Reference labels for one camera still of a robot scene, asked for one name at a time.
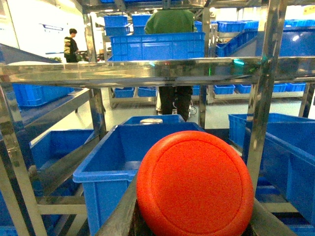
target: person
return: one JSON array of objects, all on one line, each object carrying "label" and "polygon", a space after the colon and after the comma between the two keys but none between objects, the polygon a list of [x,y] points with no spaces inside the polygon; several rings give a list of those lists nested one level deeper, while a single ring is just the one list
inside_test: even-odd
[{"label": "person", "polygon": [[67,63],[77,63],[76,53],[79,51],[77,43],[73,39],[76,34],[76,29],[69,30],[70,36],[64,38],[64,57]]},{"label": "person", "polygon": [[[146,34],[184,33],[194,31],[193,13],[189,10],[161,10],[154,13],[146,23]],[[161,111],[170,115],[173,110],[185,121],[189,118],[189,105],[192,96],[191,86],[159,87]]]}]

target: metal shelf frame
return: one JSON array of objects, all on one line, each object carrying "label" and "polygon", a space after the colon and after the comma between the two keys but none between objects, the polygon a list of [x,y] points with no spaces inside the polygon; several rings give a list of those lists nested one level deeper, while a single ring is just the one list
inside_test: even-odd
[{"label": "metal shelf frame", "polygon": [[[252,177],[253,187],[256,189],[274,83],[308,83],[303,94],[300,114],[305,113],[307,98],[312,97],[314,92],[309,88],[312,88],[311,83],[315,83],[315,57],[279,58],[286,7],[292,2],[288,0],[269,1],[262,57],[172,60],[168,63],[164,61],[96,63],[93,35],[94,14],[90,13],[99,8],[91,2],[98,1],[81,0],[80,2],[87,3],[83,9],[91,63],[0,66],[0,131],[4,141],[3,149],[6,151],[4,154],[0,153],[0,176],[3,179],[0,181],[0,190],[4,193],[5,202],[18,234],[46,236],[47,233],[41,218],[42,214],[85,215],[84,198],[80,194],[73,197],[36,198],[32,183],[39,179],[44,180],[47,183],[47,187],[44,189],[46,193],[50,193],[56,187],[53,183],[59,184],[62,179],[69,177],[72,170],[67,170],[66,167],[82,160],[86,153],[105,135],[105,111],[100,92],[100,88],[103,87],[201,85],[199,125],[204,128],[208,85],[252,84],[247,117],[247,121],[252,122],[252,127],[247,127],[251,130],[251,139],[249,149],[243,150],[243,154],[248,153],[247,167]],[[240,2],[213,1],[210,6],[236,7],[241,6]],[[115,1],[115,5],[121,5],[121,9],[124,7],[122,3]],[[309,2],[299,1],[299,3],[308,4]],[[204,2],[190,6],[198,8],[203,4]],[[252,0],[242,1],[244,6],[255,4],[256,2]],[[134,5],[137,9],[144,7],[144,5]],[[171,8],[172,5],[170,1],[167,1],[167,4],[162,7]],[[203,30],[205,32],[210,30],[209,8],[203,9]],[[209,34],[206,35],[206,52],[208,52],[208,47]],[[162,69],[163,73],[161,74],[160,71],[157,73],[157,68]],[[51,175],[47,173],[46,176],[54,178],[54,176],[60,175],[54,181],[39,175],[34,165],[30,167],[25,165],[25,158],[32,158],[28,145],[29,132],[27,126],[23,125],[12,83],[90,89],[89,98],[95,138],[81,147],[80,150],[76,150],[77,153],[81,153],[77,159],[72,153],[64,158],[64,162],[56,163],[51,167],[49,170]],[[41,130],[47,129],[50,126],[49,123],[47,122],[47,125],[44,125]],[[30,137],[34,137],[40,131],[34,131]]]}]

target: floor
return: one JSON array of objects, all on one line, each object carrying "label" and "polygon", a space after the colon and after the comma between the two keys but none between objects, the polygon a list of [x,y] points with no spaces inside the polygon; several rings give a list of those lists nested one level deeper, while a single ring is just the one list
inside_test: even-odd
[{"label": "floor", "polygon": [[[132,116],[155,115],[154,103],[148,104],[118,104],[116,108],[109,106],[108,90],[102,90],[103,104],[106,109],[105,122],[106,129],[110,130],[114,125],[120,124]],[[281,113],[297,116],[299,113],[301,100],[298,98],[273,99],[271,113]],[[198,123],[198,106],[195,105],[197,114],[191,116],[190,122]],[[218,101],[215,104],[207,105],[206,108],[206,128],[219,129],[229,128],[228,114],[247,113],[248,102],[246,100]],[[66,129],[92,129],[92,118],[89,103],[85,103],[78,110],[72,112],[66,118],[54,125],[50,130]]]}]

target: dark trousers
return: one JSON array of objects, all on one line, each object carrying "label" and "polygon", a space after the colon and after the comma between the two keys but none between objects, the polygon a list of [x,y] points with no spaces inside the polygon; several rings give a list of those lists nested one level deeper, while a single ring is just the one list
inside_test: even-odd
[{"label": "dark trousers", "polygon": [[170,115],[175,107],[177,114],[181,115],[185,121],[189,116],[189,105],[192,96],[191,86],[159,87],[159,96],[161,99],[161,110],[163,115]]},{"label": "dark trousers", "polygon": [[77,56],[76,55],[65,55],[65,60],[67,63],[77,63]]}]

